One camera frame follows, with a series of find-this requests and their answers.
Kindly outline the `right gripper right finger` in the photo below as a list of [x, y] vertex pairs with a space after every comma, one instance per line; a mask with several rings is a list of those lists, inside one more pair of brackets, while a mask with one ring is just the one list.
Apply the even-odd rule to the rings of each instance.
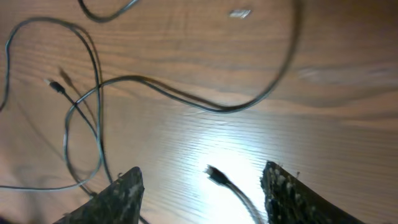
[[364, 224], [318, 195], [275, 162], [268, 161], [261, 187], [272, 224]]

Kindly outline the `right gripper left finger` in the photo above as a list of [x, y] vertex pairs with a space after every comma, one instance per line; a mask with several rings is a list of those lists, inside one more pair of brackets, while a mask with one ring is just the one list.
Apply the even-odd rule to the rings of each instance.
[[56, 224], [138, 224], [144, 196], [142, 172], [133, 167], [81, 207]]

